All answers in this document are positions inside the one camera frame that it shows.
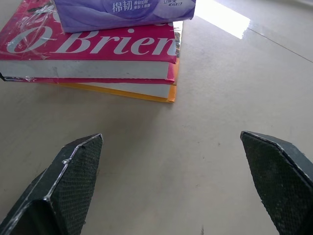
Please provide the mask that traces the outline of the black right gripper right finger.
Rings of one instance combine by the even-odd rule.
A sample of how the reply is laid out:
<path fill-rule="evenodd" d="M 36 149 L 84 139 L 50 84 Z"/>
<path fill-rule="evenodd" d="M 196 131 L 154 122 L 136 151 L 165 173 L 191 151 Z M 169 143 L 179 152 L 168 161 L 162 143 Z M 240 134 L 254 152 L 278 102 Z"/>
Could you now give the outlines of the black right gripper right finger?
<path fill-rule="evenodd" d="M 313 233 L 313 164 L 292 143 L 242 131 L 255 188 L 281 235 Z"/>

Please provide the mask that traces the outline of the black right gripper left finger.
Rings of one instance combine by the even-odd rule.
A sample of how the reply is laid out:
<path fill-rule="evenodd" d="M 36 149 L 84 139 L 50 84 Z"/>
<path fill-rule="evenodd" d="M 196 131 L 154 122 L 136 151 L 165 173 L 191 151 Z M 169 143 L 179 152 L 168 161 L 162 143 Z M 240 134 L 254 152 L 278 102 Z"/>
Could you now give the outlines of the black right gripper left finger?
<path fill-rule="evenodd" d="M 102 134 L 66 144 L 0 224 L 2 235 L 79 235 L 94 193 Z"/>

